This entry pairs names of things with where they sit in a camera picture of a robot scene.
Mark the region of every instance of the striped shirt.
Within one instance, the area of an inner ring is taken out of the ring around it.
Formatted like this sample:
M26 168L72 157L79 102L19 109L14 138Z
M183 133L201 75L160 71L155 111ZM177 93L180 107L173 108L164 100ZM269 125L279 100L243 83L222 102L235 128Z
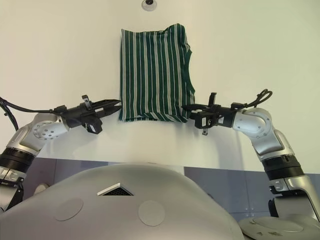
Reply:
M162 31L122 29L119 119L187 122L190 113L181 106L195 103L190 56L180 24Z

